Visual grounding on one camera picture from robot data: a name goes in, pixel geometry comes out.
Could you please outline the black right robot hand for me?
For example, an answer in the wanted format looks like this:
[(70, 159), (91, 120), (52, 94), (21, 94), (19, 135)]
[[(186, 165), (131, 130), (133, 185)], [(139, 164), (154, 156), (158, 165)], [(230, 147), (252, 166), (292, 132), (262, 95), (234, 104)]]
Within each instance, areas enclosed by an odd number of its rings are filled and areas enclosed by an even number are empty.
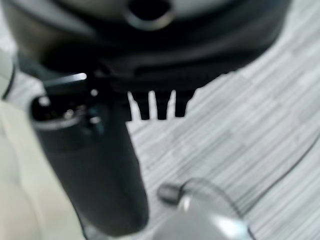
[(289, 0), (4, 0), (22, 72), (48, 106), (28, 107), (40, 147), (76, 212), (112, 237), (143, 230), (148, 197), (126, 123), (154, 92), (167, 119), (195, 91), (250, 64), (279, 37)]

